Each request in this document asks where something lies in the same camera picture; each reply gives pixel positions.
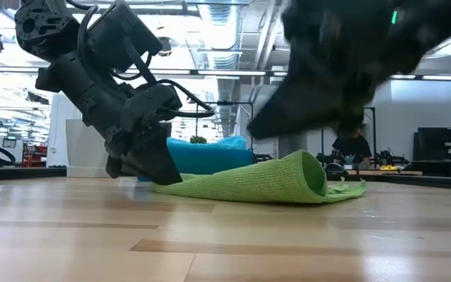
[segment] ceiling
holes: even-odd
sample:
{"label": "ceiling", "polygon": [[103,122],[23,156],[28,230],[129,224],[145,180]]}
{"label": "ceiling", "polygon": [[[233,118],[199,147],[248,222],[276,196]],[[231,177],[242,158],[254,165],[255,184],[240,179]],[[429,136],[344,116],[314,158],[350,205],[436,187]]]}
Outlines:
{"label": "ceiling", "polygon": [[[109,5],[107,0],[78,2],[96,3],[101,10]],[[154,57],[151,62],[153,69],[287,69],[290,47],[284,40],[280,20],[283,5],[287,1],[186,0],[171,1],[170,4],[164,0],[127,2],[131,3],[132,9],[156,36],[171,38],[173,53],[168,57]],[[5,43],[5,50],[0,53],[0,66],[45,67],[48,63],[25,53],[16,44],[12,14],[18,5],[17,0],[0,1],[0,34],[4,36]],[[82,19],[84,12],[69,5],[68,8],[78,20]],[[419,72],[451,74],[451,41],[447,41],[430,56],[436,59],[424,60]],[[25,94],[22,94],[26,90],[44,97],[50,95],[36,91],[33,87],[34,79],[35,74],[8,74],[0,77],[0,96],[9,97],[22,105],[31,103],[31,107],[32,102],[25,101]],[[210,102],[247,101],[250,98],[251,91],[242,91],[245,88],[240,85],[251,82],[243,78],[179,77],[176,80],[189,87],[201,99]],[[185,104],[184,110],[196,109],[195,104],[188,104],[184,96],[181,99]],[[233,132],[237,107],[216,107],[216,111],[216,117],[199,121],[197,126],[198,135],[206,135],[205,138],[211,141]],[[177,138],[188,139],[196,134],[196,120],[175,119],[172,122],[175,125],[174,136]]]}

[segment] wooden table surface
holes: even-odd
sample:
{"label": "wooden table surface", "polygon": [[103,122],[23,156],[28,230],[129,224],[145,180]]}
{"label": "wooden table surface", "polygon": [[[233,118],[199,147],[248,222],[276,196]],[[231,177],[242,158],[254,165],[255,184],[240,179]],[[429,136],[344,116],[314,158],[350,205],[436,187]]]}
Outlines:
{"label": "wooden table surface", "polygon": [[324,206],[0,182],[0,281],[451,282],[451,190],[368,183]]}

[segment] ceiling duct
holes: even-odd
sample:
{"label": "ceiling duct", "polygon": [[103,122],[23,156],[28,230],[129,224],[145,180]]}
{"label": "ceiling duct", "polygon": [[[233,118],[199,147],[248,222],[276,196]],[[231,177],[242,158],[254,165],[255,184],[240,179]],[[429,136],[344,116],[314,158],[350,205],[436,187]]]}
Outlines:
{"label": "ceiling duct", "polygon": [[[240,8],[238,5],[199,5],[204,29],[207,33],[206,46],[217,52],[208,53],[208,63],[211,69],[235,70],[239,62],[239,54],[227,52],[234,50],[239,42]],[[235,81],[231,79],[217,79],[218,100],[232,101]],[[224,137],[233,132],[229,115],[234,111],[232,107],[217,107],[220,124],[224,130]]]}

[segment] green cloth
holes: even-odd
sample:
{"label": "green cloth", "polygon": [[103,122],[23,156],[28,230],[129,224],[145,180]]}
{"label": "green cloth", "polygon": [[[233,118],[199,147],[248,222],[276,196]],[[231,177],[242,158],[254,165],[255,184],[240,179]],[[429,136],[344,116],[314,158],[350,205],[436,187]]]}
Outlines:
{"label": "green cloth", "polygon": [[253,203],[334,203],[360,197],[365,183],[327,185],[321,164],[299,150],[280,160],[265,161],[214,175],[182,175],[183,182],[160,186],[158,193]]}

